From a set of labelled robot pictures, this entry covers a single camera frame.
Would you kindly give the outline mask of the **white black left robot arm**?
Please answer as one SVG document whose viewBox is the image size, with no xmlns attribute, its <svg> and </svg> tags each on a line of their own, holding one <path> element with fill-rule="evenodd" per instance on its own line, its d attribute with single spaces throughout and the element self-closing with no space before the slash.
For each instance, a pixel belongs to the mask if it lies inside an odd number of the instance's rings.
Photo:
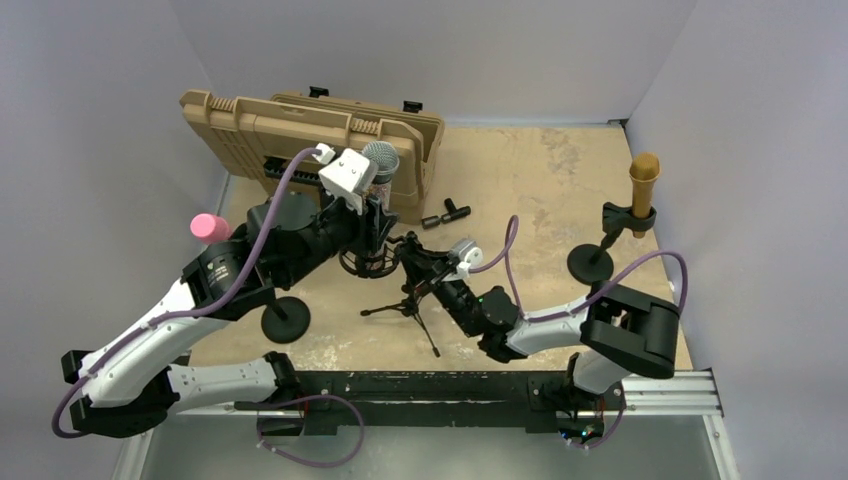
<svg viewBox="0 0 848 480">
<path fill-rule="evenodd" d="M 180 355 L 206 336 L 266 307 L 297 328 L 309 325 L 307 306 L 278 297 L 341 253 L 372 255 L 397 224 L 377 196 L 361 210 L 336 198 L 323 208 L 292 207 L 279 194 L 251 208 L 225 240 L 192 260 L 163 298 L 134 325 L 94 351 L 71 350 L 61 360 L 69 393 L 57 408 L 71 429 L 63 438 L 127 438 L 161 424 L 170 414 L 230 401 L 284 409 L 299 383 L 287 355 L 270 352 L 241 364 L 189 367 Z"/>
</svg>

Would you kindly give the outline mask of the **silver mesh glitter microphone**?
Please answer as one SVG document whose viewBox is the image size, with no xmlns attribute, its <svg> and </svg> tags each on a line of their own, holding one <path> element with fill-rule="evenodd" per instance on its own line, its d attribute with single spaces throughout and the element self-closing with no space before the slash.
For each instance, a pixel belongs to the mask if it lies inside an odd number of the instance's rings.
<svg viewBox="0 0 848 480">
<path fill-rule="evenodd" d="M 376 195 L 388 210 L 391 199 L 391 182 L 400 165 L 397 150 L 390 142 L 372 141 L 362 149 L 362 155 L 376 166 L 376 175 L 371 183 L 370 192 Z"/>
</svg>

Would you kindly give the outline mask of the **black tripod shock mount stand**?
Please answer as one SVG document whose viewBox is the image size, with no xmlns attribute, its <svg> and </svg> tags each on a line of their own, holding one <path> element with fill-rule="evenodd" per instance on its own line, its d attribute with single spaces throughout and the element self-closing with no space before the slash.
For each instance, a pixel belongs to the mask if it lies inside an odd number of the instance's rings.
<svg viewBox="0 0 848 480">
<path fill-rule="evenodd" d="M 367 256 L 343 249 L 338 255 L 338 261 L 346 273 L 379 286 L 378 299 L 388 300 L 389 295 L 393 295 L 393 300 L 382 306 L 378 306 L 376 300 L 369 300 L 369 307 L 364 307 L 359 312 L 360 316 L 395 312 L 414 321 L 423 331 L 432 354 L 440 358 L 441 352 L 421 315 L 420 304 L 425 289 L 421 287 L 421 280 L 416 273 L 409 277 L 405 271 L 406 267 L 413 267 L 413 261 L 421 253 L 421 248 L 418 235 L 409 231 L 390 235 L 380 250 Z"/>
</svg>

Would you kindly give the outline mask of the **black round base stand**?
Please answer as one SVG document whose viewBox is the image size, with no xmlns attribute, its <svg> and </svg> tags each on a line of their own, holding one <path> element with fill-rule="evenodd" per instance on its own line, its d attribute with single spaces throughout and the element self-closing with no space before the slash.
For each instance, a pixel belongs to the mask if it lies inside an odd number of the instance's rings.
<svg viewBox="0 0 848 480">
<path fill-rule="evenodd" d="M 264 336 L 277 344 L 299 340 L 308 330 L 311 312 L 305 302 L 293 296 L 281 297 L 269 303 L 261 316 Z"/>
</svg>

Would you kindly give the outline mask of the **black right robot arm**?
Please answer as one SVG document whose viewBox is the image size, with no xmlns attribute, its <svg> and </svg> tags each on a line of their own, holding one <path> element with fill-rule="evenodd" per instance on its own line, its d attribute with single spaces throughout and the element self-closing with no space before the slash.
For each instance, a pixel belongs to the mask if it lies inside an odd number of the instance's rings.
<svg viewBox="0 0 848 480">
<path fill-rule="evenodd" d="M 681 303 L 623 285 L 659 250 L 628 265 L 588 293 L 548 309 L 524 311 L 501 286 L 475 294 L 467 278 L 483 270 L 481 250 L 464 239 L 448 251 L 426 249 L 413 235 L 396 241 L 396 258 L 412 300 L 433 296 L 462 333 L 489 358 L 503 364 L 543 351 L 585 346 L 561 381 L 564 399 L 584 407 L 629 375 L 666 380 L 676 372 Z"/>
</svg>

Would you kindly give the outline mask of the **pink microphone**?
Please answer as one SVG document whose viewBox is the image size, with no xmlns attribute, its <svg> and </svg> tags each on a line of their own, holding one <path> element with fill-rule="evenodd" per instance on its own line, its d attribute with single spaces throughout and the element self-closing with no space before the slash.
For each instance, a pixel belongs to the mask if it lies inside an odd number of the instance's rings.
<svg viewBox="0 0 848 480">
<path fill-rule="evenodd" d="M 205 245 L 211 245 L 228 240 L 232 228 L 223 218 L 211 213 L 196 215 L 189 224 L 191 234 Z"/>
</svg>

